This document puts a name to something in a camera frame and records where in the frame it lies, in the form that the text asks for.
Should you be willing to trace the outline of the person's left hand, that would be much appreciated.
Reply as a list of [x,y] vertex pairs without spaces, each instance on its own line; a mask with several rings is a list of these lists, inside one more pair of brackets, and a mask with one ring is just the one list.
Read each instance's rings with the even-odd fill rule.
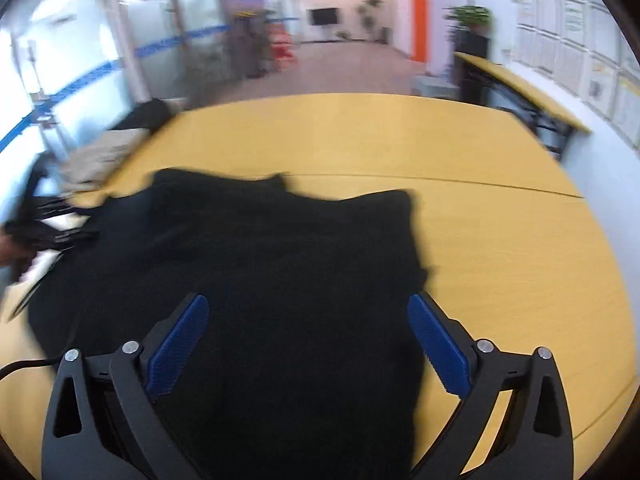
[[0,234],[0,266],[6,268],[15,263],[31,262],[32,251],[2,231]]

